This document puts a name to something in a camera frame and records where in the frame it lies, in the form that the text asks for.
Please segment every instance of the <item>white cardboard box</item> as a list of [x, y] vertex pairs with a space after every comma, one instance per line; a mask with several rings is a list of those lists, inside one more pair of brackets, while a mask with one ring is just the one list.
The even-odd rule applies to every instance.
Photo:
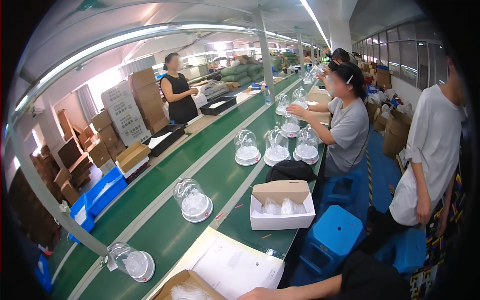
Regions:
[[109, 159], [105, 162], [105, 164], [99, 167], [100, 171], [102, 171], [103, 176], [107, 175], [108, 172], [112, 171], [117, 165], [113, 162], [113, 159]]
[[126, 80], [120, 82], [116, 86], [109, 88], [100, 96], [105, 108], [109, 108], [115, 102], [132, 95], [132, 90]]
[[[307, 211], [300, 215], [262, 214], [262, 204], [270, 198], [278, 204], [290, 198], [295, 203], [303, 203]], [[280, 230], [308, 228], [315, 218], [312, 194], [308, 183], [304, 180], [276, 180], [257, 184], [253, 187], [250, 198], [250, 224], [252, 230]]]
[[122, 133], [133, 127], [133, 124], [138, 120], [142, 120], [142, 115], [138, 107], [135, 105], [126, 113], [113, 120], [112, 123], [115, 130], [118, 133]]
[[135, 99], [133, 98], [133, 95], [129, 95], [113, 103], [112, 105], [110, 105], [110, 107], [106, 108], [106, 110], [110, 115], [110, 119], [117, 120], [118, 118], [120, 118], [121, 116], [124, 116], [133, 108], [138, 109], [137, 104], [135, 103]]
[[125, 146], [130, 146], [139, 141], [141, 144], [148, 140], [152, 133], [145, 127], [144, 120], [140, 118], [137, 122], [133, 122], [130, 129], [120, 133], [120, 138]]

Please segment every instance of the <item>black hair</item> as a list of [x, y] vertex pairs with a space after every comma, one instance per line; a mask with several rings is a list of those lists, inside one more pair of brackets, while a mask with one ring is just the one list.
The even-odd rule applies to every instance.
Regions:
[[177, 52], [172, 52], [172, 53], [168, 54], [167, 56], [165, 56], [165, 63], [163, 64], [163, 69], [165, 71], [168, 70], [167, 62], [171, 62], [172, 58], [175, 57], [175, 56], [180, 56], [180, 55]]
[[363, 85], [365, 84], [365, 80], [363, 79], [363, 73], [361, 72], [360, 68], [350, 62], [346, 61], [342, 64], [335, 65], [332, 69], [332, 72], [351, 84], [353, 86], [353, 94], [355, 97], [359, 97], [362, 100], [365, 100], [366, 94], [365, 90], [363, 89]]

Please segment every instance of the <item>white t-shirt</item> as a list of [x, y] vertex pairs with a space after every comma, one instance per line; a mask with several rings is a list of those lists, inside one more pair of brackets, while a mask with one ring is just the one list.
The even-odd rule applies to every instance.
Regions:
[[[422, 163], [432, 211], [458, 165], [464, 117], [463, 108], [450, 102], [439, 86], [429, 87], [421, 93], [408, 133], [405, 158]], [[418, 224], [417, 203], [417, 182], [409, 167], [398, 182], [390, 204], [393, 219], [406, 226]]]

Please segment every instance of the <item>hand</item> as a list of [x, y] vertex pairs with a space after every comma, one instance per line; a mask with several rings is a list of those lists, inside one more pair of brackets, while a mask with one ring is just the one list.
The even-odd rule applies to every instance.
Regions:
[[308, 110], [304, 109], [298, 104], [290, 104], [290, 106], [287, 107], [286, 110], [292, 115], [299, 116], [304, 119], [308, 115]]
[[292, 287], [283, 289], [254, 288], [237, 300], [294, 300]]
[[196, 96], [198, 94], [198, 88], [191, 88], [190, 89], [190, 95]]
[[422, 224], [427, 224], [432, 215], [432, 201], [428, 192], [419, 194], [417, 204], [417, 220]]

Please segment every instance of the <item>support column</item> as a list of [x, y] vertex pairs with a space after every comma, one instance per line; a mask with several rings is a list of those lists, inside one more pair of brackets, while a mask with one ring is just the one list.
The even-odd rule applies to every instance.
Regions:
[[303, 45], [301, 43], [301, 34], [300, 32], [297, 32], [297, 40], [298, 40], [298, 45], [299, 45], [299, 56], [300, 56], [300, 71], [302, 78], [303, 78], [303, 73], [305, 70], [305, 60], [303, 59]]
[[12, 115], [15, 106], [12, 106], [9, 113], [9, 127], [10, 137], [13, 143], [13, 149], [16, 157], [20, 162], [20, 168], [27, 179], [28, 184], [32, 188], [33, 192], [48, 210], [48, 212], [62, 225], [69, 233], [77, 238], [87, 248], [98, 254], [99, 256], [106, 255], [108, 253], [107, 247], [95, 239], [92, 235], [85, 231], [80, 225], [75, 222], [67, 213], [62, 213], [59, 208], [59, 203], [53, 197], [52, 193], [48, 190], [47, 186], [43, 183], [40, 175], [37, 173], [33, 162], [30, 160], [30, 155], [22, 145], [23, 141], [19, 138], [18, 124], [12, 122]]
[[331, 51], [342, 48], [346, 52], [352, 53], [352, 38], [350, 36], [350, 24], [348, 20], [329, 19]]
[[257, 24], [257, 35], [258, 41], [260, 42], [260, 50], [262, 52], [262, 60], [264, 64], [264, 77], [265, 84], [270, 90], [270, 101], [274, 102], [275, 100], [275, 90], [273, 83], [273, 72], [272, 72], [272, 62], [270, 61], [270, 50], [268, 50], [268, 40], [267, 34], [265, 33], [265, 23], [263, 18], [263, 13], [260, 9], [255, 9], [253, 11], [253, 20]]

